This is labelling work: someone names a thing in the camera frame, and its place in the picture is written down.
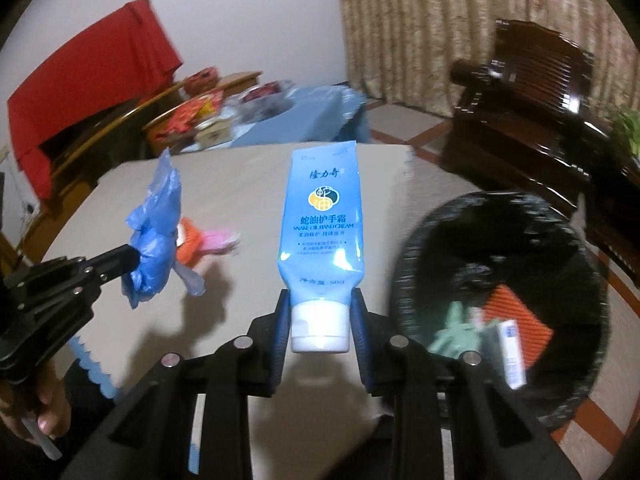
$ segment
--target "blue tablecloth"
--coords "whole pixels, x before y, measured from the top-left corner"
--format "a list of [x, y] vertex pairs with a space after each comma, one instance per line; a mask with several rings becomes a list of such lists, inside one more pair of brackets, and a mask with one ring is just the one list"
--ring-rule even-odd
[[297, 88], [290, 98], [294, 104], [289, 110], [256, 123], [231, 146], [312, 140], [370, 142], [363, 94], [347, 86], [319, 86]]

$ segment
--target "tiled floor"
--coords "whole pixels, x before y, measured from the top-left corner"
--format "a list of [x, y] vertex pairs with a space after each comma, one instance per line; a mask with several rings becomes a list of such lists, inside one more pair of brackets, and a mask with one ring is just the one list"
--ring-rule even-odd
[[[440, 153], [452, 129], [451, 120], [375, 100], [367, 103], [367, 109], [374, 142], [411, 145], [421, 159], [414, 164], [408, 232], [437, 206], [477, 189], [438, 166]], [[580, 212], [579, 208], [572, 225], [579, 233], [584, 233], [584, 216]], [[595, 480], [609, 465], [625, 434], [630, 434], [640, 418], [640, 292], [598, 248], [586, 245], [592, 251], [594, 261], [599, 261], [598, 268], [608, 282], [609, 349], [590, 397], [578, 409], [574, 420], [552, 436], [582, 478]]]

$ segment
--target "screw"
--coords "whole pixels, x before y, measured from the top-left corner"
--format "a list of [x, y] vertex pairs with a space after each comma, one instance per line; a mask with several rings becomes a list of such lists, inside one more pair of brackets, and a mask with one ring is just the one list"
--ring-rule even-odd
[[169, 352], [168, 354], [164, 354], [162, 359], [160, 359], [162, 366], [165, 368], [173, 368], [180, 363], [180, 356], [173, 352]]
[[462, 360], [471, 366], [478, 366], [482, 362], [482, 356], [478, 352], [469, 351], [462, 354]]
[[251, 339], [249, 336], [247, 335], [241, 335], [240, 337], [236, 337], [234, 339], [234, 346], [238, 349], [238, 350], [244, 350], [246, 348], [251, 348], [251, 346], [254, 344], [254, 340]]
[[395, 348], [407, 348], [409, 346], [409, 340], [400, 334], [393, 336], [389, 339], [389, 342], [391, 343], [391, 346]]

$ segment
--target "beige tabletop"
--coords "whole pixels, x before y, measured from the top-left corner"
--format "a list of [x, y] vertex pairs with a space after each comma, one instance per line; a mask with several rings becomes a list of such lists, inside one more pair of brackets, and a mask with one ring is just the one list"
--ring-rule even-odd
[[[251, 146], [175, 156], [182, 179], [182, 214], [203, 229], [240, 233], [233, 254], [207, 256], [196, 270], [206, 293], [186, 295], [175, 274], [165, 290], [131, 310], [120, 282], [108, 283], [94, 319], [80, 332], [92, 360], [125, 391], [166, 352], [187, 358], [214, 352], [272, 312], [283, 287], [276, 266], [292, 150], [312, 144]], [[366, 274], [361, 289], [370, 311], [386, 312], [389, 276], [403, 236], [412, 172], [407, 146], [358, 145]], [[128, 242], [125, 218], [139, 205], [156, 161], [127, 163], [105, 175], [62, 229], [46, 258], [95, 256]], [[62, 373], [71, 359], [58, 356]], [[252, 462], [257, 480], [320, 478], [374, 424], [378, 403], [364, 391], [353, 351], [340, 355], [288, 352], [272, 399], [250, 399]]]

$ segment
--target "blue tube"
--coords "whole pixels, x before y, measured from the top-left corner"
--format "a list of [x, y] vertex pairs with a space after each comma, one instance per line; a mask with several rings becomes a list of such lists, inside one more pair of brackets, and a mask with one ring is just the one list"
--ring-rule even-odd
[[291, 156], [278, 269], [289, 289], [294, 352], [348, 352], [351, 291], [364, 276], [356, 143]]

